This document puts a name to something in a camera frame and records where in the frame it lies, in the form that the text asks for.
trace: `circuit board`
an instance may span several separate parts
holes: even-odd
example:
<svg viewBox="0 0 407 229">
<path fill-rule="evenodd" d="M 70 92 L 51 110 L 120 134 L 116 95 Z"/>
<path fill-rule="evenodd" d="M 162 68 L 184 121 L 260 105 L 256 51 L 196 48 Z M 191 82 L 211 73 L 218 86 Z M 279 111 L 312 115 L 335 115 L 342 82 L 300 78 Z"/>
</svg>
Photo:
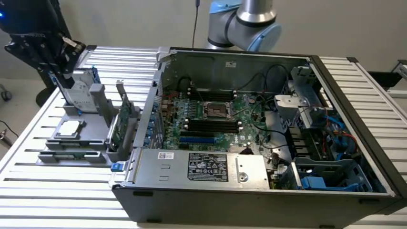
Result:
<svg viewBox="0 0 407 229">
<path fill-rule="evenodd" d="M 128 118 L 132 115 L 132 104 L 127 98 L 127 95 L 123 96 L 123 104 L 120 107 L 118 121 L 112 133 L 112 143 L 118 147 L 124 141 L 126 132 L 127 132 L 127 125 L 128 125 Z"/>
<path fill-rule="evenodd" d="M 162 105 L 166 132 L 163 149 L 240 153 L 250 147 L 254 151 L 259 151 L 259 139 L 266 136 L 266 133 L 252 126 L 252 116 L 260 117 L 262 111 L 260 109 L 254 111 L 258 103 L 248 102 L 250 96 L 238 94 L 230 102 L 214 102 L 191 100 L 183 93 L 175 96 L 174 93 L 168 94 L 168 99 L 163 100 Z M 194 128 L 192 122 L 203 122 L 203 125 L 220 123 L 214 131 L 208 131 L 208 127 L 203 126 L 199 129 L 210 132 L 214 142 L 180 142 L 180 139 L 188 140 L 184 135 Z M 234 123 L 238 124 L 236 131 L 232 129 L 230 133 L 223 132 L 222 125 Z M 258 126 L 266 128 L 266 123 L 258 122 Z"/>
</svg>

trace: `aluminum extrusion table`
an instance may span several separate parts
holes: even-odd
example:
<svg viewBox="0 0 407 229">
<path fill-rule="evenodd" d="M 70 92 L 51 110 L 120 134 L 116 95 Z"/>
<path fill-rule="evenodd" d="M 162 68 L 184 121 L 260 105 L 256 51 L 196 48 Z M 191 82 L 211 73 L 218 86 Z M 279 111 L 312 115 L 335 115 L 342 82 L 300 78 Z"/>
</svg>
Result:
<svg viewBox="0 0 407 229">
<path fill-rule="evenodd" d="M 358 63 L 346 58 L 322 57 L 322 60 L 407 180 L 405 111 Z M 156 49 L 98 47 L 82 67 L 95 65 L 99 69 L 107 98 L 115 105 L 122 103 L 115 83 L 123 80 L 131 101 L 143 107 L 156 70 L 155 62 Z M 130 220 L 108 187 L 110 168 L 36 166 L 39 151 L 44 149 L 46 139 L 64 115 L 63 103 L 56 90 L 0 161 L 0 228 L 220 228 L 138 224 Z M 119 173 L 116 181 L 123 180 L 123 176 Z M 389 228 L 407 228 L 407 208 L 390 216 L 368 216 L 347 227 Z"/>
</svg>

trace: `side panel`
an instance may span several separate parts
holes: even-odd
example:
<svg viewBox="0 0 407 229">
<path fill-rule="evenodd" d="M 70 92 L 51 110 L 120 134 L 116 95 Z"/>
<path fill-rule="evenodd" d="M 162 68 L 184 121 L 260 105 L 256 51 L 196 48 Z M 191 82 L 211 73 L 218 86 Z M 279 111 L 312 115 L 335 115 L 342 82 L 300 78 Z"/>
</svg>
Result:
<svg viewBox="0 0 407 229">
<path fill-rule="evenodd" d="M 132 221 L 224 226 L 343 228 L 395 199 L 114 188 Z"/>
<path fill-rule="evenodd" d="M 323 76 L 322 79 L 324 81 L 323 83 L 326 84 L 326 90 L 332 93 L 332 97 L 339 104 L 339 107 L 336 108 L 342 109 L 344 116 L 348 119 L 355 133 L 363 143 L 363 146 L 366 147 L 367 152 L 374 160 L 374 163 L 378 165 L 378 168 L 391 186 L 393 191 L 397 193 L 397 195 L 406 198 L 407 183 L 403 177 L 401 176 L 399 171 L 397 170 L 391 160 L 389 159 L 382 146 L 379 145 L 320 58 L 318 56 L 312 56 L 312 61 L 316 66 L 318 72 Z M 398 204 L 398 207 L 390 206 L 386 210 L 381 212 L 381 214 L 391 214 L 401 208 L 403 208 L 403 206 L 405 204 Z"/>
</svg>

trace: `power supply label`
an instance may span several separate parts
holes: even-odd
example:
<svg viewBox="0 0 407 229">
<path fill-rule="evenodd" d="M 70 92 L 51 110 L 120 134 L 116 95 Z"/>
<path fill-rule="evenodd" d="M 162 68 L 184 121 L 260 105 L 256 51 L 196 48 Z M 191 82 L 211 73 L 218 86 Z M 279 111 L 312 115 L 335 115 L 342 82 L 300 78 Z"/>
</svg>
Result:
<svg viewBox="0 0 407 229">
<path fill-rule="evenodd" d="M 188 179 L 196 181 L 228 181 L 228 158 L 226 154 L 190 153 Z"/>
</svg>

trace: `robotic arm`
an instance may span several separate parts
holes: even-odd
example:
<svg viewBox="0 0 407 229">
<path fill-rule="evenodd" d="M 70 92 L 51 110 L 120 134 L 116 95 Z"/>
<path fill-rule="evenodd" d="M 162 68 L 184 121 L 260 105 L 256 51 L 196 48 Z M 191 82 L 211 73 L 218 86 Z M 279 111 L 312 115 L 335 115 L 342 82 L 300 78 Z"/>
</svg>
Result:
<svg viewBox="0 0 407 229">
<path fill-rule="evenodd" d="M 0 29 L 12 39 L 6 51 L 40 74 L 55 76 L 60 89 L 72 88 L 86 45 L 70 39 L 58 0 L 2 0 Z"/>
<path fill-rule="evenodd" d="M 282 34 L 272 0 L 216 0 L 210 9 L 208 49 L 268 52 Z"/>
</svg>

